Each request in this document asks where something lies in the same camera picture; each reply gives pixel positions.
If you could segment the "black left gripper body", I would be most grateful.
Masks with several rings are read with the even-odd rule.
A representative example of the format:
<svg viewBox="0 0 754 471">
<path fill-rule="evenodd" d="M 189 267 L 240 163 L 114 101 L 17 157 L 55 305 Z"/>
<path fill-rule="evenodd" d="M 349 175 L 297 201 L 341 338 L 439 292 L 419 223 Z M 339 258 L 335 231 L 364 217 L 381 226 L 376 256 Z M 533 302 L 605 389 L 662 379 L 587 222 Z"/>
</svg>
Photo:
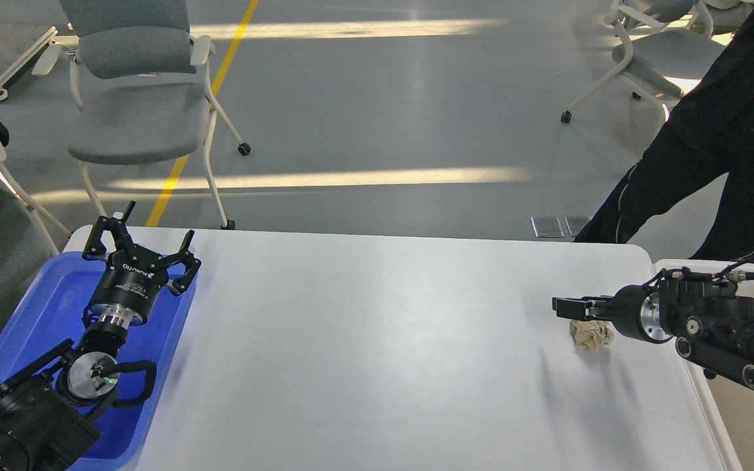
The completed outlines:
<svg viewBox="0 0 754 471">
<path fill-rule="evenodd" d="M 129 325 L 146 324 L 168 280 L 167 268 L 155 266 L 160 256 L 142 245 L 111 253 L 107 270 L 88 302 L 88 315 L 97 319 L 104 314 L 123 314 Z"/>
</svg>

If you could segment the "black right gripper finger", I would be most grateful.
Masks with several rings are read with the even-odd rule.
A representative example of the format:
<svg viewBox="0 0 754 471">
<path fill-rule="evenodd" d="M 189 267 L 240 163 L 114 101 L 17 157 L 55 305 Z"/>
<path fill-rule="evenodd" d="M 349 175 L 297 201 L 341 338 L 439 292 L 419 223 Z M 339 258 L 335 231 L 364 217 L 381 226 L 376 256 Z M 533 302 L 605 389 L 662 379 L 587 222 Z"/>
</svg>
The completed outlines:
<svg viewBox="0 0 754 471">
<path fill-rule="evenodd" d="M 611 297 L 552 298 L 554 312 L 586 312 L 590 308 L 602 308 L 611 301 Z"/>
<path fill-rule="evenodd" d="M 607 317 L 603 315 L 601 310 L 596 310 L 596 308 L 559 310 L 558 316 L 563 319 L 579 322 L 607 321 Z"/>
</svg>

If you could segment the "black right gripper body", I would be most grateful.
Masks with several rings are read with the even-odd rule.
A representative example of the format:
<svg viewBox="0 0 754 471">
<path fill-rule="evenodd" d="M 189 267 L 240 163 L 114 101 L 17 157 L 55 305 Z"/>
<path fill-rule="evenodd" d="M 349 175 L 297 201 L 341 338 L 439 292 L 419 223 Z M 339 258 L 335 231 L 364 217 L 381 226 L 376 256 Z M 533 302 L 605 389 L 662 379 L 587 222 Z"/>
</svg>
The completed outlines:
<svg viewBox="0 0 754 471">
<path fill-rule="evenodd" d="M 652 287 L 623 287 L 605 305 L 604 319 L 630 339 L 661 345 L 673 335 L 662 327 L 659 298 L 658 291 Z"/>
</svg>

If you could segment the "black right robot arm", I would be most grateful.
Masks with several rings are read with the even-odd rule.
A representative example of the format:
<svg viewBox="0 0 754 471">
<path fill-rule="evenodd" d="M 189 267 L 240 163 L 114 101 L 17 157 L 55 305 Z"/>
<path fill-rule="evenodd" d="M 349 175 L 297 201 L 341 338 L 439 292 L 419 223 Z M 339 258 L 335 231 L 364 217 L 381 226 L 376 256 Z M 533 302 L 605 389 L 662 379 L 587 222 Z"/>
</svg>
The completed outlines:
<svg viewBox="0 0 754 471">
<path fill-rule="evenodd" d="M 674 340 L 678 355 L 703 367 L 707 378 L 754 391 L 754 298 L 737 294 L 742 281 L 754 281 L 754 271 L 742 270 L 752 262 L 754 253 L 715 273 L 664 268 L 611 297 L 555 297 L 552 308 L 559 318 L 608 321 L 653 345 Z"/>
</svg>

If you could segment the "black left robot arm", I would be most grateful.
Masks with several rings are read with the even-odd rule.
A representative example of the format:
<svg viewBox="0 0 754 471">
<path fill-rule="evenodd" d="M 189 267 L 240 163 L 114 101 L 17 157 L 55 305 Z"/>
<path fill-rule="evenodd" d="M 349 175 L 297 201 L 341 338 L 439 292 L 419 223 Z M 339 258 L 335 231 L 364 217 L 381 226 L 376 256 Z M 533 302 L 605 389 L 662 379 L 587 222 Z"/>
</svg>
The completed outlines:
<svg viewBox="0 0 754 471">
<path fill-rule="evenodd" d="M 133 208 L 46 262 L 6 325 L 0 470 L 108 470 L 143 441 L 202 263 L 194 230 L 173 254 L 135 243 Z"/>
</svg>

